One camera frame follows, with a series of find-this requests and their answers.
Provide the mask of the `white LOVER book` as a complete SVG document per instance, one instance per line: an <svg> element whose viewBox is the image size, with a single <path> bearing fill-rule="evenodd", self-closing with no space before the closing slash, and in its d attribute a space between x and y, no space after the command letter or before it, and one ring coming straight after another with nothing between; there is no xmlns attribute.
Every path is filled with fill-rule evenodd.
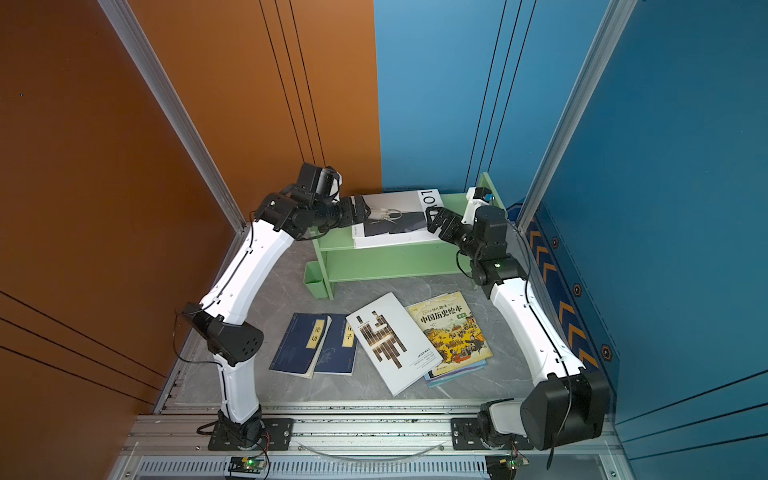
<svg viewBox="0 0 768 480"><path fill-rule="evenodd" d="M355 249L411 245L437 240L427 230L428 207L443 207L436 189L364 195L370 215L352 227Z"/></svg>

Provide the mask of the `white book brown bars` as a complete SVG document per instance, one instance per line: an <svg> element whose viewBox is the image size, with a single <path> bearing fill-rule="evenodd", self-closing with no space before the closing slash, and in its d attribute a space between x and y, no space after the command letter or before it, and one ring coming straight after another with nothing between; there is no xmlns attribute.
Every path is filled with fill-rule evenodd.
<svg viewBox="0 0 768 480"><path fill-rule="evenodd" d="M393 293L346 316L376 371L397 396L438 367L443 357Z"/></svg>

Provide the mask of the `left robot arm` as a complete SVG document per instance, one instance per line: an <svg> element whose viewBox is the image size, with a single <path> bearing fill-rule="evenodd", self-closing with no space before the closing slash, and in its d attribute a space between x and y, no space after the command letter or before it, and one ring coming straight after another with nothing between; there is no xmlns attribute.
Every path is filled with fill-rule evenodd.
<svg viewBox="0 0 768 480"><path fill-rule="evenodd" d="M251 214L235 258L223 277L181 316L206 341L216 365L222 403L214 431L241 450L256 448L266 435L255 387L255 355L264 334L246 317L258 291L277 261L296 241L364 222L371 210L362 196L300 193L288 188L268 195Z"/></svg>

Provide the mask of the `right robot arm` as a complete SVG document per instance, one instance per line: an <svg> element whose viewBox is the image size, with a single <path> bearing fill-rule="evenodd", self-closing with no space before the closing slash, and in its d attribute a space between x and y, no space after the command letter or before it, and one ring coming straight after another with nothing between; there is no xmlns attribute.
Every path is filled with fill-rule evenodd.
<svg viewBox="0 0 768 480"><path fill-rule="evenodd" d="M553 450L599 437L610 403L608 380L586 369L539 306L529 283L532 266L508 251L505 211L481 206L465 224L449 209L430 207L427 228L469 258L474 283L506 321L531 373L533 389L524 400L481 407L481 438L498 446L522 436L537 450Z"/></svg>

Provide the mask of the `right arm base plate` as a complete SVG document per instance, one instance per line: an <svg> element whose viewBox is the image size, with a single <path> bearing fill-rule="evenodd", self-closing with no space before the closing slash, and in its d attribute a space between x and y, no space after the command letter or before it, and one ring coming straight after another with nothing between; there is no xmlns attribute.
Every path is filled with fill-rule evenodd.
<svg viewBox="0 0 768 480"><path fill-rule="evenodd" d="M528 451L533 446L521 435L501 434L478 418L452 418L450 435L454 450Z"/></svg>

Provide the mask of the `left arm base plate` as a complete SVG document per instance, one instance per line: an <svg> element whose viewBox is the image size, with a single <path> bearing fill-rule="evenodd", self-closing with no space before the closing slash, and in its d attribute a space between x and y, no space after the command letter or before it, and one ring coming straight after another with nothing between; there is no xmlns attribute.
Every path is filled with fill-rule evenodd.
<svg viewBox="0 0 768 480"><path fill-rule="evenodd" d="M216 420L209 439L210 451L287 451L293 435L292 418L254 418L238 424L226 417Z"/></svg>

